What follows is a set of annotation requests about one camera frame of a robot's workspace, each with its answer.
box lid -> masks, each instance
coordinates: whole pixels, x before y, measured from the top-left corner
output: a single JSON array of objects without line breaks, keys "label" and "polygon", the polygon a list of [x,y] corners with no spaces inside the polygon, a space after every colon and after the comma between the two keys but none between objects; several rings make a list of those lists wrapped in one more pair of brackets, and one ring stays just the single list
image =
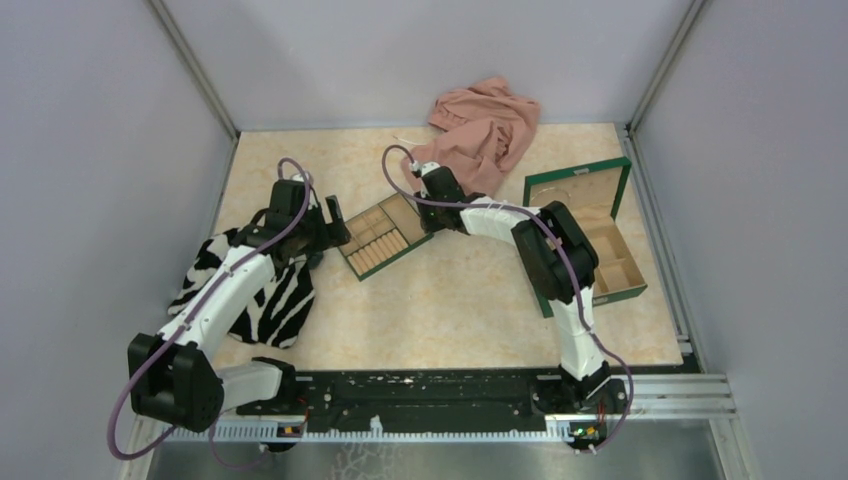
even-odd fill
[{"label": "box lid", "polygon": [[578,222],[596,217],[615,219],[630,166],[627,157],[619,157],[529,175],[524,178],[523,204],[541,207],[559,200]]}]

gray wall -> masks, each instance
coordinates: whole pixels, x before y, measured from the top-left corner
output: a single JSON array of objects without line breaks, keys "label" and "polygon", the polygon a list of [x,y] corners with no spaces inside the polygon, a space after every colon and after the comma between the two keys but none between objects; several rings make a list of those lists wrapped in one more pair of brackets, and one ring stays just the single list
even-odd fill
[{"label": "gray wall", "polygon": [[547,122],[630,119],[690,0],[168,1],[243,130],[423,124],[493,74]]},{"label": "gray wall", "polygon": [[229,140],[142,1],[6,2],[0,60],[1,476],[114,478],[127,344],[164,321]]},{"label": "gray wall", "polygon": [[714,2],[638,140],[767,479],[845,478],[848,3]]}]

zebra print cloth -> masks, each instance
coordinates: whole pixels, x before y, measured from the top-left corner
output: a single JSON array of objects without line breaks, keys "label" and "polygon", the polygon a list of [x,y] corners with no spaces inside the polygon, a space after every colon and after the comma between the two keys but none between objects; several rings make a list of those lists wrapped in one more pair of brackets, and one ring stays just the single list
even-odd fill
[{"label": "zebra print cloth", "polygon": [[[186,273],[183,288],[168,307],[177,315],[215,275],[232,246],[233,228],[203,242],[197,259]],[[278,348],[294,345],[315,300],[312,277],[305,257],[293,260],[256,292],[230,329],[230,336],[245,343],[265,343]]]}]

